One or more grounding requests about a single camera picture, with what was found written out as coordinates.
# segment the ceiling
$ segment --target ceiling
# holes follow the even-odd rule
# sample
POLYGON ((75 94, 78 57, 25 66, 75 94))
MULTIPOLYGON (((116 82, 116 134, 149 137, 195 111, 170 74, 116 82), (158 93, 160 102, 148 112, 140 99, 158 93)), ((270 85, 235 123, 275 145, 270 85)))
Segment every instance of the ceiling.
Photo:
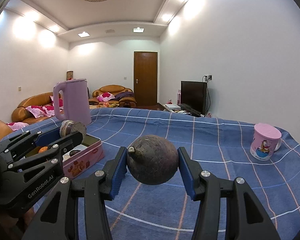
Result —
POLYGON ((36 23, 68 42, 106 36, 160 37, 188 0, 10 0, 7 9, 22 16, 36 15, 36 23), (133 28, 144 33, 133 33, 133 28), (83 31, 89 37, 78 36, 83 31))

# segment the round purple vegetable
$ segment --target round purple vegetable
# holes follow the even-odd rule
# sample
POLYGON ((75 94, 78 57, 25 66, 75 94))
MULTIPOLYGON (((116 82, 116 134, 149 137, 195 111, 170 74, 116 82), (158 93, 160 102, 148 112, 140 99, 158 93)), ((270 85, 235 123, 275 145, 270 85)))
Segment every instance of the round purple vegetable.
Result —
POLYGON ((176 173, 179 155, 167 139, 145 135, 137 138, 128 148, 127 166, 137 181, 158 185, 167 182, 176 173))

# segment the pink mug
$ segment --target pink mug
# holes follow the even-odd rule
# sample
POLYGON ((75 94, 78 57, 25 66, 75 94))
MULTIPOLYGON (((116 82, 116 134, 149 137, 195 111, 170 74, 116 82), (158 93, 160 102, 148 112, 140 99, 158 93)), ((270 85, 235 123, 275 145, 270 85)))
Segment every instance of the pink mug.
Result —
POLYGON ((250 153, 258 160, 267 161, 273 155, 279 141, 281 142, 281 132, 277 128, 266 123, 258 123, 254 126, 250 153))

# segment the wooden door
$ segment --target wooden door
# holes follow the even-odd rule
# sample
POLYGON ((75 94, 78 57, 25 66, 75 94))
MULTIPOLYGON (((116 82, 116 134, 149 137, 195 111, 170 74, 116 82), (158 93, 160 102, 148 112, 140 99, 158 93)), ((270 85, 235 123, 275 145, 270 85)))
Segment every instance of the wooden door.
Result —
POLYGON ((158 94, 158 53, 134 52, 134 96, 137 106, 156 106, 158 94))

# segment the white wall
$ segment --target white wall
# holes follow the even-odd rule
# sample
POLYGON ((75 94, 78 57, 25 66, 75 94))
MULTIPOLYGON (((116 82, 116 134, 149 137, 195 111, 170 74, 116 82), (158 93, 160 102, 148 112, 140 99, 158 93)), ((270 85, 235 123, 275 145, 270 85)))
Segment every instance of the white wall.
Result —
POLYGON ((42 26, 26 22, 11 11, 3 11, 0 16, 0 120, 10 122, 13 110, 22 100, 50 92, 57 82, 66 79, 68 46, 42 26))
POLYGON ((86 78, 90 93, 100 87, 116 84, 133 90, 135 51, 158 52, 160 73, 160 39, 153 37, 105 37, 70 43, 68 70, 74 78, 86 78))
POLYGON ((209 83, 213 116, 265 122, 300 143, 300 9, 293 0, 190 0, 161 36, 160 102, 209 83))

